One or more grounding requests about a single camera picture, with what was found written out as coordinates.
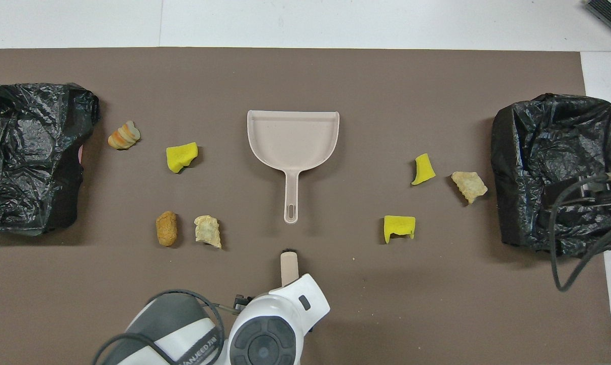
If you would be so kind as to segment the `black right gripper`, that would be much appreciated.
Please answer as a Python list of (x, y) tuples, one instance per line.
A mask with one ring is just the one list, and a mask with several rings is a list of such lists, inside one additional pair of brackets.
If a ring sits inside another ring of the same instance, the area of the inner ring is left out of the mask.
[(545, 208), (553, 208), (558, 203), (562, 205), (576, 205), (584, 201), (584, 206), (604, 207), (611, 209), (611, 180), (606, 182), (589, 182), (565, 196), (560, 202), (558, 197), (568, 187), (578, 183), (581, 178), (568, 178), (566, 180), (544, 185)]

